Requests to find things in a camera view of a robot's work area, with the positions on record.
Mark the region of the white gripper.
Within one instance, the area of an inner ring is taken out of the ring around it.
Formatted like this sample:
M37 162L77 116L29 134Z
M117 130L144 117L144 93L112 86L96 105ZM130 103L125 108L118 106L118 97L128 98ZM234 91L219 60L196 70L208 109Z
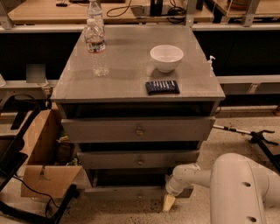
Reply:
M197 184L200 167L197 164L177 165L170 176L165 179L165 190L167 194L163 200L163 211L169 212L176 200L175 196L180 195L191 184Z

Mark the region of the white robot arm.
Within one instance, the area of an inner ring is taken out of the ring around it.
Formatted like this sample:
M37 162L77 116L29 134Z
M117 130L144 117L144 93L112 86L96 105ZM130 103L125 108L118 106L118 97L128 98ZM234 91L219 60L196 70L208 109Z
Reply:
M267 224L265 207L280 204L279 174L236 153L219 156L210 170L176 166L166 179L163 210L191 184L210 189L211 224Z

